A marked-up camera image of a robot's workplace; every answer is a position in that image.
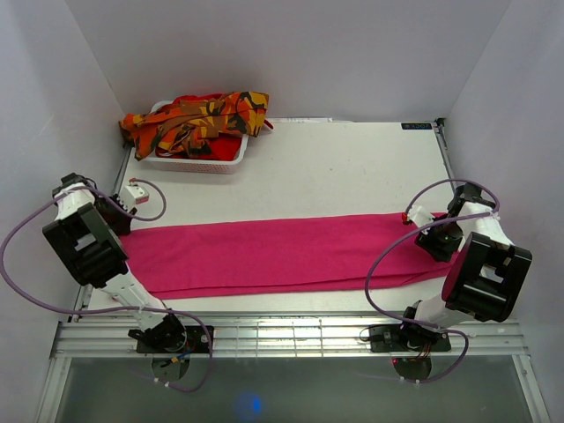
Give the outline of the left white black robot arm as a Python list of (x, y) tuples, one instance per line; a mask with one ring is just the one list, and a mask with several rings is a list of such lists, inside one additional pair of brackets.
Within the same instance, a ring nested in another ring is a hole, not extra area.
[(164, 313), (164, 303), (152, 296), (127, 265), (120, 238), (130, 234), (137, 207), (149, 193), (136, 182), (105, 198), (95, 182), (71, 173), (52, 191), (57, 214), (42, 228), (49, 245), (71, 276), (82, 286), (106, 293), (124, 307), (132, 307), (138, 328), (129, 336), (158, 353), (185, 350), (188, 334), (180, 320)]

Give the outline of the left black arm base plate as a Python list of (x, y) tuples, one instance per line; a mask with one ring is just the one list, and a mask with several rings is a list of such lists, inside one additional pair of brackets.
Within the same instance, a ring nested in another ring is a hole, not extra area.
[(136, 339), (134, 351), (142, 354), (181, 354), (181, 353), (208, 353), (209, 343), (213, 343), (215, 327), (206, 325), (206, 330), (199, 325), (186, 325), (186, 345), (179, 350), (167, 350), (164, 348), (153, 348), (144, 344), (140, 339)]

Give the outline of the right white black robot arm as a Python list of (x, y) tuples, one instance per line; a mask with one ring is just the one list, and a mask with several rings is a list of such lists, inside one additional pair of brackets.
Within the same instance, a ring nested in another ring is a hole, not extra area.
[(444, 342), (440, 333), (462, 322), (502, 323), (509, 318), (531, 267), (532, 253), (512, 242), (501, 228), (498, 206), (484, 189), (465, 182), (454, 190), (447, 211), (435, 217), (410, 202), (402, 217), (423, 229), (415, 245), (436, 262), (449, 263), (441, 293), (407, 308), (398, 327), (400, 344), (418, 350)]

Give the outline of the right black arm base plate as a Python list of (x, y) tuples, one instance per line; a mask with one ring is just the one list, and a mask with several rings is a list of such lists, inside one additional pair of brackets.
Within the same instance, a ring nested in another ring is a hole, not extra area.
[(379, 324), (368, 327), (372, 353), (445, 353), (451, 351), (449, 336), (412, 323)]

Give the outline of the pink trousers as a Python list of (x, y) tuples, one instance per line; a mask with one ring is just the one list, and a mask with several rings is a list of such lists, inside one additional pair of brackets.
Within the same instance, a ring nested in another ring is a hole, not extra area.
[(177, 300), (360, 290), (410, 229), (391, 213), (142, 228), (121, 241), (146, 290)]

